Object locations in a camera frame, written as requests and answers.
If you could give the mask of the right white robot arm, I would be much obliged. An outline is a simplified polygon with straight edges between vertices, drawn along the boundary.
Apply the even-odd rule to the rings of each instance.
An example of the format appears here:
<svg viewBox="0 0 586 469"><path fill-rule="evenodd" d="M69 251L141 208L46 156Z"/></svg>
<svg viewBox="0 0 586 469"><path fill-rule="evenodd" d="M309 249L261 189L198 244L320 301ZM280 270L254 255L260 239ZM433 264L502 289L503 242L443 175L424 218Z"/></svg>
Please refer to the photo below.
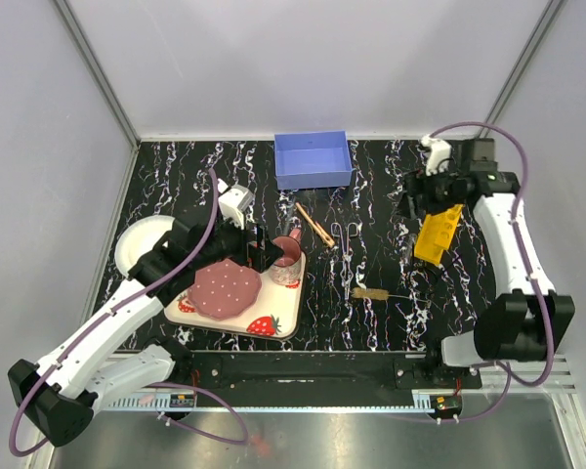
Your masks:
<svg viewBox="0 0 586 469"><path fill-rule="evenodd" d="M432 135L420 140L426 165L404 182L407 210L424 217L413 255L438 266L463 209L469 208L489 253L496 298L471 331L437 342L436 355L424 362L424 375L441 388L457 378L459 368L499 366L510 379L537 387L553 369L575 305L557 293L539 262L524 215L525 180L499 170L492 140L464 144L454 159L449 142Z"/></svg>

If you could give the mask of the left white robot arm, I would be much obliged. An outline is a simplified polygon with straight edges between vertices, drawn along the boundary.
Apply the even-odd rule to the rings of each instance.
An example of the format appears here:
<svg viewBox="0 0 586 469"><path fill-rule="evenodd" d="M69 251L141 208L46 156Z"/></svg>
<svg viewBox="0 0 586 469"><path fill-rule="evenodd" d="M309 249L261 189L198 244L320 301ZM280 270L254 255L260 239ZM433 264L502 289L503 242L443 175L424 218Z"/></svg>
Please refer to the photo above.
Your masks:
<svg viewBox="0 0 586 469"><path fill-rule="evenodd" d="M261 274L283 255L262 229L253 233L255 239L231 221L192 226L163 215L131 225L115 249L115 265L124 276L116 292L53 352L37 362L20 359L9 369L18 407L12 453L21 453L17 432L24 418L46 442L62 447L120 396L160 381L184 385L191 363L181 345L152 345L108 375L102 366L133 331L179 296L209 320L236 318L253 306Z"/></svg>

